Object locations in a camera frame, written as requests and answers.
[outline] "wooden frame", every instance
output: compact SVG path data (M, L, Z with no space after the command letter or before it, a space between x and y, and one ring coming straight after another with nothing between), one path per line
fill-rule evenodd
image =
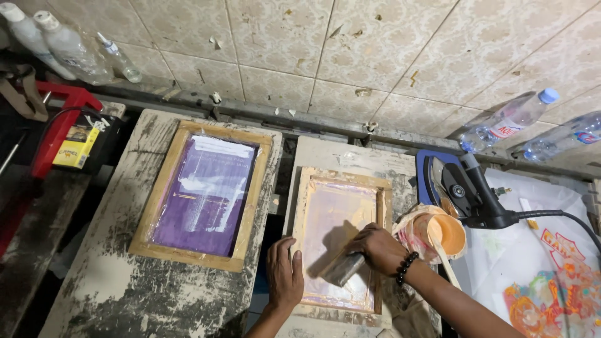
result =
M248 194L246 196L246 203L242 212L238 235L236 237L236 243L231 258L166 247L150 242L150 236L154 231L152 225L156 224L159 219L161 207L165 201L166 194L171 187L174 178L173 176L180 163L186 141L192 133L202 133L203 135L216 138L229 138L259 145ZM163 162L163 166L154 183L150 198L144 208L142 218L140 219L139 226L133 236L128 252L130 254L138 254L141 256L241 272L251 235L252 222L255 217L259 193L265 176L267 157L269 156L271 146L272 138L267 135L252 134L250 132L180 120L179 127L175 132L171 146L165 156L165 161Z
M375 188L376 192L376 219L377 223L392 231L392 183L386 179L369 177L357 174L342 173L339 171L324 170L312 167L303 167L300 173L299 190L294 216L292 235L296 243L290 248L290 252L302 248L304 241L305 223L307 220L309 185L312 180L345 183L363 188ZM390 328L392 319L389 309L382 306L382 278L374 273L374 313L364 313L348 309L339 309L301 302L294 308L293 315L307 318L325 319L348 324L366 325L368 327Z

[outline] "plastic water bottle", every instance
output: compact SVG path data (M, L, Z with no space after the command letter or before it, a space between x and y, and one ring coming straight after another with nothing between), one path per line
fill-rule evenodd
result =
M41 36L41 31L35 25L35 21L26 16L17 5L10 2L0 4L0 13L8 21L8 27L14 37L29 49L35 57L54 69L63 78L67 80L77 79L72 72L61 66L52 56L46 42L44 42L44 38Z
M102 46L110 55L115 67L123 74L123 76L133 83L142 81L142 73L136 68L132 60L130 60L122 50L117 48L117 45L114 42L105 39L100 32L98 32L98 36L102 40Z
M79 79L93 85L110 83L114 74L104 58L86 47L79 33L62 25L50 12L38 11L34 20L44 29L50 51Z
M531 139L522 146L525 159L547 161L551 157L601 140L601 111L576 117Z
M482 152L534 124L545 113L547 106L559 98L560 95L553 88L547 88L538 94L509 101L493 116L463 134L461 148L469 153Z

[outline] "colorful print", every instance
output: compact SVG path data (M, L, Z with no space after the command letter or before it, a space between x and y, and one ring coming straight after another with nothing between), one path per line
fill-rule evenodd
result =
M514 328L529 338L601 334L601 273L585 262L574 241L545 229L541 241L557 271L540 271L528 285L514 283L504 298Z

